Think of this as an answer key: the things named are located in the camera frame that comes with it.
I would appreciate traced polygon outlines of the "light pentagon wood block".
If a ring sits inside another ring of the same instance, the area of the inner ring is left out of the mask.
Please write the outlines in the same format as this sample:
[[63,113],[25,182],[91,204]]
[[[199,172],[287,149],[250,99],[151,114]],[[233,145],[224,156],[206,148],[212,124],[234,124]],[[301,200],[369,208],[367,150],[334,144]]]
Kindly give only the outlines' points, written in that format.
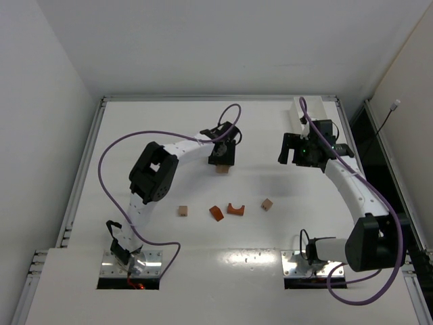
[[261,208],[265,211],[268,211],[271,207],[273,206],[273,202],[266,198],[262,203],[261,203]]

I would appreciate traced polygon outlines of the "light long wood block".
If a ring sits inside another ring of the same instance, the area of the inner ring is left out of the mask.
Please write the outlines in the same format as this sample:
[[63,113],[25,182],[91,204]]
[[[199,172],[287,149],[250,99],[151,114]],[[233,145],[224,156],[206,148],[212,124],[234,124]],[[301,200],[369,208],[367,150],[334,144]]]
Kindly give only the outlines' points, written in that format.
[[217,172],[218,174],[222,174],[222,173],[224,173],[224,168],[223,168],[223,166],[221,166],[221,165],[216,166],[216,172]]

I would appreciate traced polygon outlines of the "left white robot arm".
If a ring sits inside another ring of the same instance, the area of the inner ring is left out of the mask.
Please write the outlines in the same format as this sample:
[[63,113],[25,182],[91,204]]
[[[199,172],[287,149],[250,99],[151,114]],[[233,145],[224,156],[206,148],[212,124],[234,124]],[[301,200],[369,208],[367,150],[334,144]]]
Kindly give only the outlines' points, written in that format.
[[123,265],[132,261],[133,256],[141,251],[143,243],[152,246],[180,245],[178,242],[150,242],[138,232],[139,224],[150,218],[156,203],[168,194],[177,169],[201,158],[206,158],[209,165],[232,167],[235,164],[235,148],[242,141],[242,132],[230,122],[219,123],[215,128],[202,130],[194,136],[167,131],[153,133],[178,137],[181,141],[170,144],[150,142],[145,147],[129,173],[131,195],[127,210],[107,190],[102,180],[101,167],[105,155],[114,144],[141,135],[142,132],[125,135],[110,144],[98,162],[101,187],[124,217],[122,223],[112,220],[106,222],[112,237],[111,253]]

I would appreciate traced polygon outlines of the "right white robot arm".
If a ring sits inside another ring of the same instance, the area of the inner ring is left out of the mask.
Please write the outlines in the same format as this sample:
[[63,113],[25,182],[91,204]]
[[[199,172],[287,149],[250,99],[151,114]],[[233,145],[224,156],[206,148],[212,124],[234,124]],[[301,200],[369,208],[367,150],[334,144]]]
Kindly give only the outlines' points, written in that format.
[[334,144],[328,149],[312,135],[285,133],[278,161],[300,167],[319,168],[332,181],[343,198],[354,221],[348,238],[312,238],[304,258],[309,263],[339,261],[355,272],[400,267],[405,261],[409,220],[390,208],[366,184],[359,173],[355,155],[347,144]]

